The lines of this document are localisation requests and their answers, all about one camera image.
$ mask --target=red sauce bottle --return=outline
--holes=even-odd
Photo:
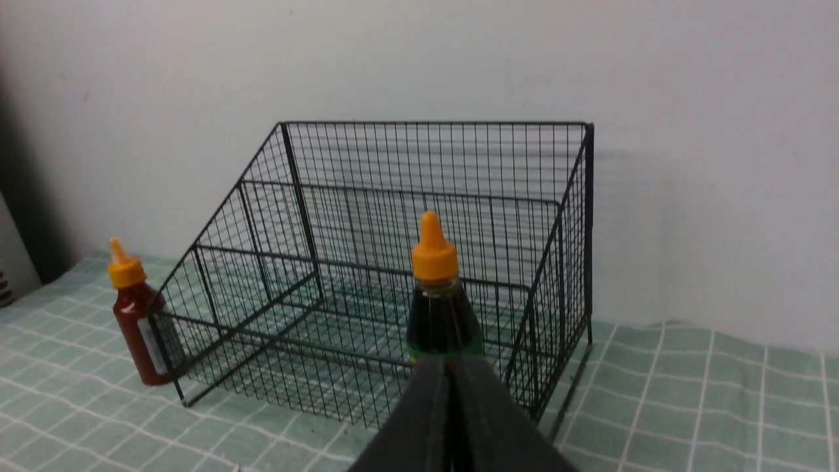
[[[152,304],[155,309],[162,309],[166,302],[162,296],[155,299],[157,291],[146,283],[143,265],[138,259],[125,254],[119,239],[111,239],[111,256],[112,263],[107,267],[107,273],[117,289],[117,302],[113,305],[113,314],[117,317],[125,344],[128,345],[128,351],[140,374],[140,380],[145,385],[167,384],[172,381],[172,375],[166,368],[148,319],[149,307]],[[165,319],[157,323],[157,329],[166,343],[166,354],[172,360],[172,365],[180,364],[183,348],[180,346],[175,326]]]

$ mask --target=black wire basket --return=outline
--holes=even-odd
[[[378,427],[411,372],[432,210],[485,359],[538,421],[586,329],[580,371],[591,348],[593,144],[590,123],[279,123],[150,313],[181,400],[221,387]],[[206,388],[186,400],[184,376]]]

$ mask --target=checkered tablecloth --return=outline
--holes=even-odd
[[[106,264],[96,254],[0,311],[0,469],[337,471],[373,436],[221,390],[186,409],[171,385],[142,385]],[[173,265],[144,264],[155,285]],[[681,324],[595,323],[594,334],[557,438],[581,470],[835,469],[839,359]]]

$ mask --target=orange nozzle cap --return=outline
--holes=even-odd
[[[413,251],[414,277],[419,281],[447,281],[457,277],[457,251],[443,237],[437,214],[423,213],[419,230],[420,242]]]
[[[111,238],[111,264],[107,267],[114,288],[125,288],[146,280],[146,271],[140,260],[125,254],[117,238]]]

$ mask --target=dark sauce bottle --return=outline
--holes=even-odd
[[[457,277],[455,246],[443,237],[433,212],[426,212],[420,225],[420,242],[413,252],[417,284],[407,332],[411,360],[482,355],[481,324]]]

